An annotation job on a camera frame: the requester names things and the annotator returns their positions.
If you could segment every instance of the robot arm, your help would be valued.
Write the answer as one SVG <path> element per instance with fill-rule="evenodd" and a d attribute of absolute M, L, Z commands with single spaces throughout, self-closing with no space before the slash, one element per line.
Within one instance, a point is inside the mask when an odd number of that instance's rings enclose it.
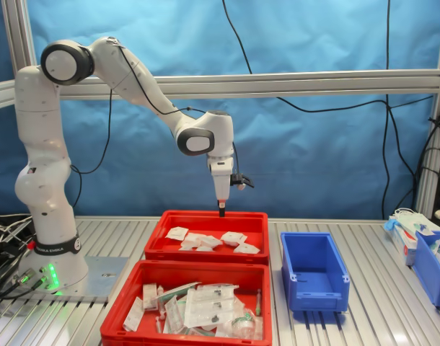
<path fill-rule="evenodd" d="M 209 111 L 193 119 L 161 92 L 154 77 L 115 38 L 104 37 L 84 47 L 63 40 L 49 45 L 40 66 L 27 66 L 15 77 L 15 111 L 28 163 L 15 184 L 36 228 L 34 252 L 22 258 L 19 272 L 33 269 L 48 279 L 45 292 L 69 287 L 87 275 L 88 267 L 76 232 L 74 212 L 64 194 L 71 160 L 63 138 L 60 90 L 95 74 L 123 99 L 152 110 L 172 131 L 186 155 L 207 154 L 220 216 L 230 185 L 252 185 L 233 170 L 233 123 L 225 112 Z"/>
<path fill-rule="evenodd" d="M 60 85 L 75 84 L 90 74 L 100 77 L 123 99 L 161 118 L 181 152 L 207 154 L 220 215 L 224 215 L 230 185 L 241 183 L 232 179 L 233 123 L 228 114 L 209 111 L 195 120 L 178 110 L 145 65 L 113 37 L 102 37 L 86 48 L 68 40 L 52 43 L 42 54 L 41 66 L 47 78 Z"/>

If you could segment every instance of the blue plastic bin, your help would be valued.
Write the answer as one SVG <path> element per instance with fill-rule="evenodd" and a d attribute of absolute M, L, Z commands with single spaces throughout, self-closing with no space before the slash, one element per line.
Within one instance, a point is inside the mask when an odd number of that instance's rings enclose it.
<path fill-rule="evenodd" d="M 346 311 L 350 278 L 329 233 L 281 233 L 284 290 L 292 311 Z"/>
<path fill-rule="evenodd" d="M 418 232 L 415 233 L 417 236 L 417 250 L 413 268 L 431 303 L 434 306 L 440 306 L 440 264 L 429 247 L 440 239 L 440 231 L 434 233 L 434 236 L 423 236 Z"/>

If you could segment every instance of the red crate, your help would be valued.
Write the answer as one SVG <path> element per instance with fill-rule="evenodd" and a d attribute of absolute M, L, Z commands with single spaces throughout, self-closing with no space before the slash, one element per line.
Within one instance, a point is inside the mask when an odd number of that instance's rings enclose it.
<path fill-rule="evenodd" d="M 215 236 L 220 239 L 228 231 L 247 236 L 246 243 L 260 249 L 258 254 L 234 253 L 234 247 L 218 245 L 213 252 L 179 251 L 181 241 L 165 236 L 173 227 L 184 227 L 189 232 Z M 187 262 L 256 263 L 268 264 L 268 217 L 265 213 L 230 211 L 224 218 L 216 211 L 166 211 L 145 246 L 148 260 Z"/>
<path fill-rule="evenodd" d="M 198 337 L 190 335 L 159 334 L 156 330 L 158 311 L 145 311 L 136 332 L 127 332 L 123 322 L 135 297 L 142 298 L 143 284 L 157 283 L 170 290 L 187 283 L 199 281 L 203 285 L 231 283 L 239 285 L 234 294 L 255 311 L 257 289 L 262 294 L 263 340 L 241 340 L 224 337 Z M 270 274 L 265 265 L 192 263 L 179 261 L 144 260 L 137 262 L 106 316 L 100 332 L 104 346 L 269 346 L 272 344 Z"/>

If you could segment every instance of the aluminum table surface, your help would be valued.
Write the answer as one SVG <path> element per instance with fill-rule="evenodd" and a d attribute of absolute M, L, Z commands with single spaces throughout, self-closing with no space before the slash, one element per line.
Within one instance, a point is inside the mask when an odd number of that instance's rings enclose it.
<path fill-rule="evenodd" d="M 100 345 L 100 325 L 159 218 L 78 217 L 83 251 L 129 257 L 108 304 L 17 299 L 0 313 L 1 345 Z M 279 233 L 330 232 L 351 277 L 348 311 L 300 312 L 286 308 Z M 402 264 L 381 221 L 270 219 L 273 345 L 440 345 L 440 309 L 414 272 Z"/>

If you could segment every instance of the blue fabric background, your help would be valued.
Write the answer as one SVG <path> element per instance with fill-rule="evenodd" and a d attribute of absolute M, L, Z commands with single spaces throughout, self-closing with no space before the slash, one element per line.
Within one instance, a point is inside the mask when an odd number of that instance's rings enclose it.
<path fill-rule="evenodd" d="M 29 0 L 39 56 L 62 38 L 85 45 L 113 35 L 154 75 L 247 73 L 221 1 Z M 387 2 L 232 1 L 230 17 L 255 73 L 377 69 L 385 66 Z M 390 68 L 436 68 L 440 0 L 392 2 Z M 5 39 L 3 23 L 0 37 Z M 7 60 L 1 52 L 0 66 Z M 0 80 L 11 79 L 0 68 Z M 427 95 L 392 95 L 397 105 Z M 344 107 L 382 96 L 295 97 L 300 107 Z M 380 218 L 386 181 L 382 163 L 385 108 L 301 113 L 277 99 L 174 100 L 178 107 L 223 109 L 234 121 L 242 171 L 254 190 L 232 190 L 230 210 L 270 217 Z M 71 160 L 81 170 L 100 160 L 106 140 L 106 101 L 63 101 Z M 394 109 L 402 153 L 415 167 L 428 131 L 431 100 Z M 397 155 L 390 123 L 387 159 L 391 212 L 412 180 Z M 26 163 L 13 107 L 0 110 L 0 212 L 25 210 L 14 182 Z M 79 178 L 66 194 L 74 201 Z M 147 109 L 114 101 L 112 135 L 103 165 L 84 177 L 77 214 L 160 215 L 166 209 L 215 209 L 205 157 L 183 156 L 168 128 Z"/>

